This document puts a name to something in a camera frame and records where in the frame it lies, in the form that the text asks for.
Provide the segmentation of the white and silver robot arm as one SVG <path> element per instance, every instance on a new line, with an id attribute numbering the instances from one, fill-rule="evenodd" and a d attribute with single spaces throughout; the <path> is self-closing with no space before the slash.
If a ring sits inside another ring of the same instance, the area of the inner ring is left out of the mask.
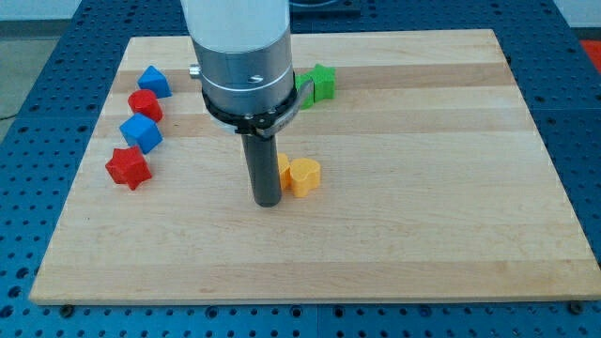
<path id="1" fill-rule="evenodd" d="M 268 138 L 296 113 L 287 0 L 182 0 L 210 114 Z"/>

